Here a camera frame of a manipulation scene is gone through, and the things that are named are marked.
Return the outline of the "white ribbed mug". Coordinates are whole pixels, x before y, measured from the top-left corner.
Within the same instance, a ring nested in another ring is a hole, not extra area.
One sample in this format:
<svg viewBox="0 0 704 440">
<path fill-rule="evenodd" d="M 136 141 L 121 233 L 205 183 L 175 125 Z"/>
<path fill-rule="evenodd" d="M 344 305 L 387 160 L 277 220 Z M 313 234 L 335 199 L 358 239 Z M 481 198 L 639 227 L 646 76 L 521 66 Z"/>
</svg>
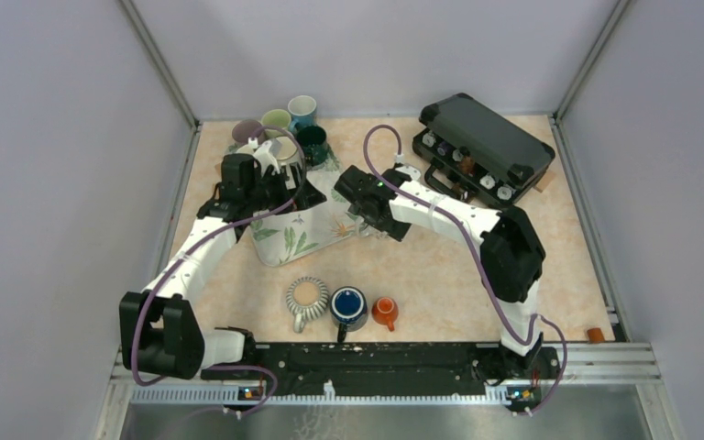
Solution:
<svg viewBox="0 0 704 440">
<path fill-rule="evenodd" d="M 302 181 L 303 163 L 298 148 L 288 137 L 272 139 L 273 156 L 280 166 L 280 174 L 287 190 L 296 189 Z"/>
</svg>

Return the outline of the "small orange mug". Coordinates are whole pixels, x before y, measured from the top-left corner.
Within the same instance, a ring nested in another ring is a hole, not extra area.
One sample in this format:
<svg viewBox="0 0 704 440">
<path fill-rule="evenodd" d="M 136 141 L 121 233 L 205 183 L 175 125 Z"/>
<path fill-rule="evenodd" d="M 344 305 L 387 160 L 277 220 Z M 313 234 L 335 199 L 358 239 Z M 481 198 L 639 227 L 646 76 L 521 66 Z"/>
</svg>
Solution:
<svg viewBox="0 0 704 440">
<path fill-rule="evenodd" d="M 390 332 L 394 332 L 399 308 L 391 297 L 380 297 L 374 302 L 371 315 L 378 325 L 383 325 Z"/>
</svg>

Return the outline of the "lilac purple mug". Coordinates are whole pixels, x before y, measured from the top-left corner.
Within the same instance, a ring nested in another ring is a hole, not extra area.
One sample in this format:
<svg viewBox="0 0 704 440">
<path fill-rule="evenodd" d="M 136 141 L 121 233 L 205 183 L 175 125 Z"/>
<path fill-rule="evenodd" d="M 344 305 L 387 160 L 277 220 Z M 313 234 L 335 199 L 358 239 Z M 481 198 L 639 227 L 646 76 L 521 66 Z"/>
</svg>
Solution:
<svg viewBox="0 0 704 440">
<path fill-rule="evenodd" d="M 259 143 L 264 139 L 264 134 L 260 132 L 262 124 L 255 119 L 246 119 L 236 124 L 231 137 L 237 146 L 246 145 L 252 138 L 256 138 Z"/>
</svg>

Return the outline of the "light blue mug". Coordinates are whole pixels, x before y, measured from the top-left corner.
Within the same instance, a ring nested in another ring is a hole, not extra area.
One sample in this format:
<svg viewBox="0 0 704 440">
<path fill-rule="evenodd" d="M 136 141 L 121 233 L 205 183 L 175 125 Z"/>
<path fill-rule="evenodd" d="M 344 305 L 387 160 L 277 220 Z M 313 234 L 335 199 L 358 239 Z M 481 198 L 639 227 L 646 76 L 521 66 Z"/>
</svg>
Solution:
<svg viewBox="0 0 704 440">
<path fill-rule="evenodd" d="M 299 95 L 293 97 L 287 105 L 287 110 L 291 115 L 289 130 L 296 133 L 306 127 L 316 125 L 317 102 L 309 95 Z"/>
</svg>

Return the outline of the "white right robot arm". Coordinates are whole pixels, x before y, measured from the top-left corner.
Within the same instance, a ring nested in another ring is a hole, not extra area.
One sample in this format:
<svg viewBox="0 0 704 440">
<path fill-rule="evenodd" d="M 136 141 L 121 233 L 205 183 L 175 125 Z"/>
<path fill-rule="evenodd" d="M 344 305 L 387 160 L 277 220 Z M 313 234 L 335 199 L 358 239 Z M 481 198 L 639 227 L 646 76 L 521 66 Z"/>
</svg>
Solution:
<svg viewBox="0 0 704 440">
<path fill-rule="evenodd" d="M 542 336 L 536 309 L 545 249 L 527 213 L 460 202 L 398 169 L 383 175 L 347 168 L 335 184 L 350 211 L 374 229 L 401 241 L 420 226 L 468 246 L 483 287 L 500 318 L 503 370 L 524 378 L 537 367 Z"/>
</svg>

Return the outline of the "light green mug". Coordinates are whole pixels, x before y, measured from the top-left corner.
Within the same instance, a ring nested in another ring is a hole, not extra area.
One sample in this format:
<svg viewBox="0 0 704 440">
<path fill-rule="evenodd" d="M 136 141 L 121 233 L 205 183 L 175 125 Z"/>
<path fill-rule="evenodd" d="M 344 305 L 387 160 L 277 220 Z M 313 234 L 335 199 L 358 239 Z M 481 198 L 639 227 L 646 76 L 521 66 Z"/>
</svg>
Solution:
<svg viewBox="0 0 704 440">
<path fill-rule="evenodd" d="M 278 127 L 292 133 L 292 115 L 285 109 L 272 109 L 266 112 L 260 118 L 260 124 L 269 127 Z M 267 138 L 278 138 L 283 133 L 277 129 L 265 129 L 264 133 Z"/>
</svg>

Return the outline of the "clear floral glass jar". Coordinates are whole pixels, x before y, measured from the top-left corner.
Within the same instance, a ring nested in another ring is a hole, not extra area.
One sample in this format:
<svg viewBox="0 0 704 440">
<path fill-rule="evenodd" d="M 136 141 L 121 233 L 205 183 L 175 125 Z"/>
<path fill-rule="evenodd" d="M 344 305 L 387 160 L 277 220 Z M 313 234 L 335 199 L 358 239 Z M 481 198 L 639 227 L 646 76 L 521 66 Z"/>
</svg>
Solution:
<svg viewBox="0 0 704 440">
<path fill-rule="evenodd" d="M 354 219 L 354 235 L 356 237 L 373 237 L 376 239 L 388 238 L 386 232 L 379 231 L 373 226 L 367 224 L 361 216 L 356 216 Z"/>
</svg>

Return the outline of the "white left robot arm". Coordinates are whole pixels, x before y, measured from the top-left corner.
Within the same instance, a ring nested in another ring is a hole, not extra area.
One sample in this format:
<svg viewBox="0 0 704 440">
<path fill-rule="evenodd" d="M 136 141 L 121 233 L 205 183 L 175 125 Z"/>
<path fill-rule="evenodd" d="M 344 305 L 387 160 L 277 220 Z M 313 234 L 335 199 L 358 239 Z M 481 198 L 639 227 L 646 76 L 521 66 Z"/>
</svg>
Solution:
<svg viewBox="0 0 704 440">
<path fill-rule="evenodd" d="M 164 378 L 189 380 L 214 365 L 236 379 L 256 370 L 245 331 L 203 332 L 193 306 L 222 257 L 253 222 L 322 202 L 309 192 L 306 162 L 234 153 L 223 158 L 221 179 L 198 209 L 187 238 L 159 275 L 119 304 L 123 365 L 140 386 Z"/>
</svg>

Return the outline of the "dark green mug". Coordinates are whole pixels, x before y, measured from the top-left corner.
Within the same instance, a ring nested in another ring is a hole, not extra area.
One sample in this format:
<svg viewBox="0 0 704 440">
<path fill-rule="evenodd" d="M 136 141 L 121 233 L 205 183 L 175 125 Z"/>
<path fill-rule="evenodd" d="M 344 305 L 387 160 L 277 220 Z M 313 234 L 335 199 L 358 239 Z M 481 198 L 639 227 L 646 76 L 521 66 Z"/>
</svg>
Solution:
<svg viewBox="0 0 704 440">
<path fill-rule="evenodd" d="M 322 165 L 328 158 L 327 133 L 320 126 L 307 126 L 300 129 L 296 140 L 302 146 L 305 158 L 311 167 Z"/>
</svg>

